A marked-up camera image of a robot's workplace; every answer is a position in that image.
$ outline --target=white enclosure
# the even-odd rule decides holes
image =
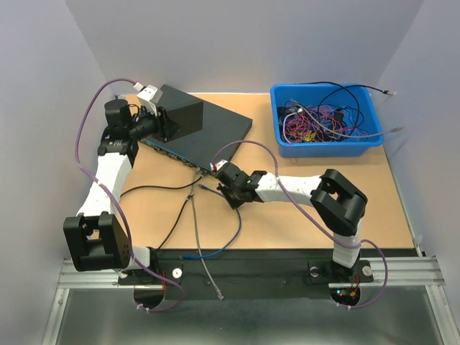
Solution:
[[[0,344],[41,342],[68,254],[63,219],[90,186],[74,163],[75,135],[92,95],[113,77],[200,92],[268,92],[275,83],[303,81],[398,91],[377,104],[384,129],[406,126],[385,149],[415,232],[439,258],[459,324],[459,11],[454,0],[3,6]],[[97,111],[88,120],[81,154],[89,167],[104,121]]]

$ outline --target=tangled wires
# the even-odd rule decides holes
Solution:
[[[360,128],[364,122],[363,113],[350,106],[324,104],[307,107],[296,101],[288,101],[284,107],[277,108],[277,112],[282,140],[287,143],[368,139],[369,132]]]

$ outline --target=cable connector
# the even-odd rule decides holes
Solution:
[[[396,127],[393,128],[390,132],[395,133],[395,132],[401,132],[405,129],[405,127]]]
[[[144,86],[143,86],[139,81],[137,81],[137,82],[134,84],[134,88],[135,88],[137,91],[142,91],[142,89],[144,88]]]
[[[218,287],[216,287],[216,292],[217,292],[217,298],[218,298],[219,300],[224,300],[224,295],[222,295],[221,289],[219,289]]]

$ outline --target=gray cable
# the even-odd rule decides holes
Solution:
[[[320,123],[320,121],[318,121],[317,119],[315,119],[315,117],[312,115],[311,112],[309,112],[309,110],[307,110],[306,107],[304,107],[302,104],[300,104],[299,102],[297,101],[294,101],[292,100],[291,102],[293,102],[294,104],[297,104],[305,113],[307,113],[307,115],[309,115],[309,117],[314,120],[314,122],[316,122],[321,128],[323,128],[324,130],[330,132],[330,133],[334,133],[335,135],[339,135],[341,137],[346,137],[346,138],[371,138],[371,137],[379,137],[381,135],[384,135],[384,134],[389,134],[389,133],[395,133],[395,132],[399,132],[399,131],[402,131],[404,129],[404,127],[396,127],[396,128],[393,128],[389,131],[386,131],[386,132],[380,132],[380,133],[375,133],[375,134],[367,134],[367,135],[348,135],[348,134],[342,134],[342,133],[338,133],[332,129],[329,129],[328,127],[324,126],[322,123]]]
[[[196,176],[199,173],[200,173],[200,169],[198,168],[195,171],[195,173],[193,174],[193,181],[196,179]],[[193,195],[194,189],[195,189],[195,185],[192,185],[192,187],[190,189],[190,195],[192,196],[190,201],[192,202],[192,212],[193,212],[193,223],[194,223],[194,226],[195,226],[196,247],[198,248],[199,255],[202,257],[203,254],[201,254],[200,237],[198,235],[198,220],[197,220],[197,217],[196,217],[195,198],[194,198],[194,195]],[[214,279],[213,279],[211,273],[209,272],[208,267],[206,266],[206,263],[204,262],[203,258],[201,258],[201,263],[203,264],[203,268],[206,271],[206,274],[208,275],[208,278],[211,281],[211,284],[214,286],[214,290],[217,293],[217,298],[219,300],[223,300],[224,295],[222,295],[221,289],[219,289],[219,287],[217,286],[216,282],[214,282]]]

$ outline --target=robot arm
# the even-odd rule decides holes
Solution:
[[[131,171],[139,149],[137,142],[151,134],[159,134],[164,142],[171,139],[179,125],[171,121],[166,111],[156,107],[162,91],[154,86],[136,83],[137,98],[141,104],[133,117],[124,99],[105,104],[107,127],[98,147],[96,178],[119,201],[121,189]],[[64,233],[75,268],[78,271],[139,268],[136,258],[147,267],[157,267],[156,255],[146,247],[133,247],[118,222],[116,209],[98,183],[93,183],[88,196],[75,217],[67,217]],[[91,235],[99,231],[99,238]]]
[[[218,189],[232,208],[253,201],[289,201],[277,178],[269,172],[254,171],[249,176],[224,160],[216,164],[215,170],[215,177],[220,181]],[[357,247],[367,197],[341,173],[327,169],[319,176],[280,176],[279,179],[295,201],[317,210],[335,239]],[[334,243],[333,261],[336,264],[352,270],[358,258],[359,247],[347,249]]]

